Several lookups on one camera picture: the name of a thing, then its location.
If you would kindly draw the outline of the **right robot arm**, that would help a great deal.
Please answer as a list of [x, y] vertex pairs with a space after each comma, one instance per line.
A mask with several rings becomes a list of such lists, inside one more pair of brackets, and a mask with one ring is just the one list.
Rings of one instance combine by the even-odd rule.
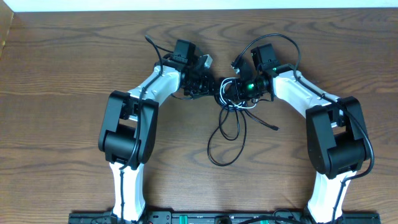
[[368, 175], [374, 165], [360, 102], [340, 98], [308, 81], [297, 65], [281, 65], [271, 44], [251, 50], [257, 76], [238, 55], [231, 66], [240, 80], [228, 91], [232, 105], [269, 93], [298, 111], [306, 122], [307, 151], [316, 171], [307, 211], [314, 223], [335, 223], [350, 182]]

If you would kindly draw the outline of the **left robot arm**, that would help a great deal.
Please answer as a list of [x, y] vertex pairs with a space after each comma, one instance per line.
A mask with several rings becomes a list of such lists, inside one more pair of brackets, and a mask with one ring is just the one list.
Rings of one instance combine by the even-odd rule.
[[155, 145], [159, 108], [179, 89], [189, 98], [213, 90], [213, 59], [198, 54], [195, 44], [178, 40], [159, 55], [152, 73], [137, 87], [113, 91], [108, 98], [98, 139], [114, 176], [115, 205], [110, 223], [138, 223], [144, 214], [144, 166]]

